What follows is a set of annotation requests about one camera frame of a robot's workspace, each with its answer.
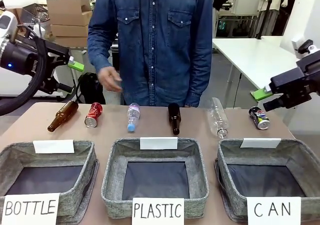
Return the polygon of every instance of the white table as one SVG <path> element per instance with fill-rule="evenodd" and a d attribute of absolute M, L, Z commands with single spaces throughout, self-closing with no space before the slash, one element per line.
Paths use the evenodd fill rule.
<path fill-rule="evenodd" d="M 280 47 L 281 41 L 284 38 L 283 36 L 262 36 L 263 40 L 273 43 L 274 45 L 277 45 Z"/>
<path fill-rule="evenodd" d="M 297 67 L 296 56 L 280 47 L 280 37 L 216 38 L 212 43 L 232 63 L 224 94 L 223 107 L 227 106 L 236 67 L 257 89 L 262 89 L 276 75 Z M 295 109 L 285 112 L 283 121 L 290 124 Z"/>

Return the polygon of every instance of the tan tabletop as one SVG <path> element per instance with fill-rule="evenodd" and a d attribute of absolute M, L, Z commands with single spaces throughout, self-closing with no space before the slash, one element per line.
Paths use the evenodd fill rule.
<path fill-rule="evenodd" d="M 101 199 L 101 185 L 105 174 L 107 159 L 113 142 L 127 137 L 171 137 L 166 107 L 142 107 L 141 117 L 134 134 L 127 132 L 127 107 L 105 105 L 98 119 L 98 127 L 87 128 L 84 124 L 89 104 L 79 106 L 78 112 L 65 125 L 55 132 L 47 131 L 61 103 L 36 103 L 23 114 L 0 138 L 0 150 L 11 143 L 33 140 L 91 140 L 100 163 L 97 179 L 86 214 L 81 225 L 130 225 L 131 219 L 113 220 L 108 218 L 107 208 Z M 229 138 L 292 138 L 283 122 L 273 113 L 268 113 L 271 121 L 269 130 L 255 128 L 249 118 L 248 110 L 227 109 L 230 128 Z M 185 220 L 187 225 L 234 225 L 225 212 L 214 171 L 217 157 L 218 138 L 208 127 L 205 112 L 198 108 L 181 109 L 180 137 L 195 138 L 201 145 L 210 192 L 205 207 L 204 218 Z"/>

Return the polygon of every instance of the blue bottle cap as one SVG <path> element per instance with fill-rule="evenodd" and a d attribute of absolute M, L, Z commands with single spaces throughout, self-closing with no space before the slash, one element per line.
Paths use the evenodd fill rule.
<path fill-rule="evenodd" d="M 136 130 L 136 126 L 133 123 L 128 124 L 128 131 L 134 132 Z"/>

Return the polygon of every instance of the basket label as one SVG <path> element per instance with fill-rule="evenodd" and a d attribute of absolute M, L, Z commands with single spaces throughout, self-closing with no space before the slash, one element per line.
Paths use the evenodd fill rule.
<path fill-rule="evenodd" d="M 2 225 L 56 225 L 59 193 L 7 195 Z"/>
<path fill-rule="evenodd" d="M 240 148 L 276 149 L 281 138 L 244 138 Z"/>
<path fill-rule="evenodd" d="M 248 225 L 300 225 L 301 197 L 247 197 Z"/>
<path fill-rule="evenodd" d="M 141 137 L 141 150 L 178 149 L 177 137 Z"/>
<path fill-rule="evenodd" d="M 132 225 L 183 225 L 183 198 L 142 198 L 132 201 Z"/>
<path fill-rule="evenodd" d="M 33 141 L 36 154 L 74 154 L 74 141 L 70 140 L 43 140 Z"/>

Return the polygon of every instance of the dark glass bottle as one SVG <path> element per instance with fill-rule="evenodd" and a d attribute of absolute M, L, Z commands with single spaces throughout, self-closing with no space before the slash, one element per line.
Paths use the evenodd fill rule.
<path fill-rule="evenodd" d="M 60 125 L 68 122 L 77 112 L 79 104 L 75 101 L 68 101 L 55 115 L 54 120 L 48 126 L 49 132 L 54 132 Z"/>
<path fill-rule="evenodd" d="M 170 103 L 168 106 L 168 111 L 172 132 L 174 135 L 179 135 L 181 122 L 180 107 L 176 103 Z"/>

